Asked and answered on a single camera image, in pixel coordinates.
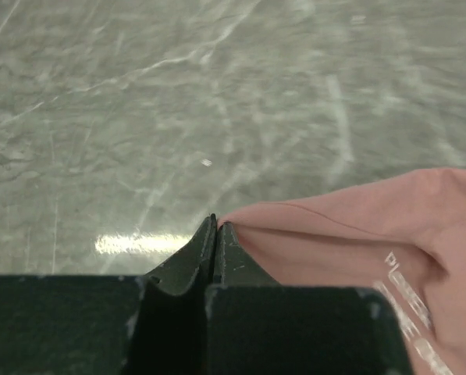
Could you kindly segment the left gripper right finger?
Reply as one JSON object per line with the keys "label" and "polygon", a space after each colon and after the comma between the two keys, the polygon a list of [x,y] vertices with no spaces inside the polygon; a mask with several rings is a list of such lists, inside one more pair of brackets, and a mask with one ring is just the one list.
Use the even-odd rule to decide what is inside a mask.
{"label": "left gripper right finger", "polygon": [[231,223],[224,223],[217,234],[212,284],[221,287],[280,286],[240,245]]}

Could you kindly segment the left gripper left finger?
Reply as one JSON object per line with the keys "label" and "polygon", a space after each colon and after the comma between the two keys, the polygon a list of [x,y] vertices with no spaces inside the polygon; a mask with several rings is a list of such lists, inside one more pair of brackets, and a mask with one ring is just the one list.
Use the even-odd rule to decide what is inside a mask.
{"label": "left gripper left finger", "polygon": [[216,238],[217,218],[211,214],[182,248],[143,276],[144,297],[201,301],[211,279]]}

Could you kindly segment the pink printed t shirt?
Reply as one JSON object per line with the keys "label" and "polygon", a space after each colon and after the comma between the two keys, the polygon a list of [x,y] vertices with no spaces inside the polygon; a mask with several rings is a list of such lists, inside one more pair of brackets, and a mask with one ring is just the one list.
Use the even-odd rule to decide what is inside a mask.
{"label": "pink printed t shirt", "polygon": [[380,291],[417,374],[466,375],[466,170],[260,202],[222,222],[281,284]]}

